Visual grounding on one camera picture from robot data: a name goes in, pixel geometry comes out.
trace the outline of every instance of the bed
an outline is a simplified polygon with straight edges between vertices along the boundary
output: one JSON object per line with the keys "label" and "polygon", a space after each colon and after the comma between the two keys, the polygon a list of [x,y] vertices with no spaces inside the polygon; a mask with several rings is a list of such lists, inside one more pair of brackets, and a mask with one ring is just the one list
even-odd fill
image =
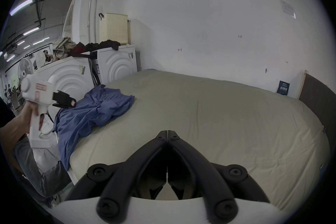
{"label": "bed", "polygon": [[74,182],[91,165],[123,162],[161,130],[174,130],[210,162],[244,166],[273,205],[291,212],[317,184],[335,146],[335,94],[306,72],[298,99],[155,70],[107,87],[134,95],[135,103],[79,140],[70,158]]}

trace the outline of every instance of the white fan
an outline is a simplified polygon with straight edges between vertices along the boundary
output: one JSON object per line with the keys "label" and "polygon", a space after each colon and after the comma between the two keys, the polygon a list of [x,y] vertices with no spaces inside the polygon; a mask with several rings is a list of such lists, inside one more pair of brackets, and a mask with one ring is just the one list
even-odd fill
{"label": "white fan", "polygon": [[27,76],[34,74],[34,67],[30,59],[23,58],[20,63],[19,67],[17,68],[17,76],[19,78],[19,83]]}

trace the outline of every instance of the white handheld device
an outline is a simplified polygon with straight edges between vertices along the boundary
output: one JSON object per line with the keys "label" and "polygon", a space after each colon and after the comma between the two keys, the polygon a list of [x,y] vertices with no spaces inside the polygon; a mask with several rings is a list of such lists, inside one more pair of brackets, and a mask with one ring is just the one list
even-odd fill
{"label": "white handheld device", "polygon": [[55,93],[54,82],[57,77],[52,75],[48,81],[44,81],[35,75],[27,75],[21,82],[22,97],[38,104],[38,116],[31,114],[29,143],[31,148],[49,148],[49,139],[44,139],[40,136],[39,125],[40,115],[46,114],[48,106],[53,103],[53,100],[60,104],[53,104],[58,107],[68,108],[75,107],[76,100],[70,98],[64,92]]}

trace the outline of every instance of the plaid blanket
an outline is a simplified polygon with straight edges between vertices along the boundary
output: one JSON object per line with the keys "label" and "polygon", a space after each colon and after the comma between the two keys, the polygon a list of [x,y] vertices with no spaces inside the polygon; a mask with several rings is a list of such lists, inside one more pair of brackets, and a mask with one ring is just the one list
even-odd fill
{"label": "plaid blanket", "polygon": [[54,53],[54,61],[58,61],[60,59],[64,59],[68,56],[70,50],[76,47],[76,43],[71,41],[70,37],[62,37],[57,39],[52,44],[52,50]]}

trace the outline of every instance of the blue cloth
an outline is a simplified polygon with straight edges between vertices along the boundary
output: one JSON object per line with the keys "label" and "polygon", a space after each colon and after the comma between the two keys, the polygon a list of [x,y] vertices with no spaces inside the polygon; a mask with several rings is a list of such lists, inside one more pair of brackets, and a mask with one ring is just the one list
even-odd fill
{"label": "blue cloth", "polygon": [[54,121],[54,131],[59,137],[58,150],[65,169],[69,169],[70,155],[79,137],[88,136],[95,125],[104,126],[110,119],[122,115],[133,102],[134,96],[99,85],[86,93],[75,108],[60,109]]}

